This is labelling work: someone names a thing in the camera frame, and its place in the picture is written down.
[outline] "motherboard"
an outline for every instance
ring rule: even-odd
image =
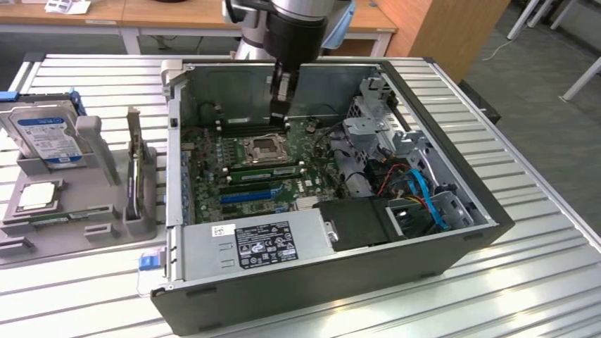
[[[253,137],[225,137],[219,129],[183,128],[185,224],[303,210],[347,196],[321,121],[295,120],[288,133]]]

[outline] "metal workbench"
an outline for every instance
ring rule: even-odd
[[[42,62],[24,63],[12,89],[44,93],[75,87],[88,113],[104,119],[103,136],[114,149],[123,148],[128,138],[127,106],[138,106],[144,138],[164,154],[167,108],[159,76],[164,58],[48,55]],[[601,334],[600,238],[440,68],[420,58],[391,61],[516,220],[516,227],[441,276],[195,337]],[[6,134],[0,147],[4,213],[19,171],[15,144]],[[164,156],[159,166],[163,194]],[[157,204],[157,219],[163,220],[163,196],[157,196]],[[169,326],[150,299],[136,291],[136,260],[163,240],[160,236],[148,243],[0,270],[0,337],[169,337]]]

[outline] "floor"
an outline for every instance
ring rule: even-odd
[[[559,95],[593,64],[599,55],[580,49],[547,26],[525,29],[489,61],[508,40],[520,10],[511,5],[475,62],[467,82],[501,114],[499,127],[559,190],[568,203],[601,234],[601,77],[575,100]],[[179,37],[157,50],[142,38],[146,54],[227,54],[233,38]],[[0,88],[8,88],[27,51],[62,54],[123,54],[118,36],[0,34]]]

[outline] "green circuit board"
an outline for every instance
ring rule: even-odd
[[[189,222],[207,223],[281,213],[293,210],[297,198],[316,196],[320,201],[328,201],[347,195],[333,156],[321,154],[319,157],[313,153],[316,139],[328,127],[309,133],[309,123],[309,120],[292,121],[287,135],[265,135],[268,138],[280,137],[285,153],[272,165],[271,162],[253,163],[247,154],[249,141],[259,139],[263,142],[264,138],[224,138],[216,129],[183,129],[183,166],[189,176],[187,193],[192,204]],[[261,191],[271,191],[272,198],[223,203],[224,195],[255,192],[257,187]]]

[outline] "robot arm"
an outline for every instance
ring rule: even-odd
[[[303,63],[343,42],[355,11],[352,0],[224,0],[224,17],[241,26],[241,46],[255,49],[237,58],[275,58],[269,124],[285,125]]]

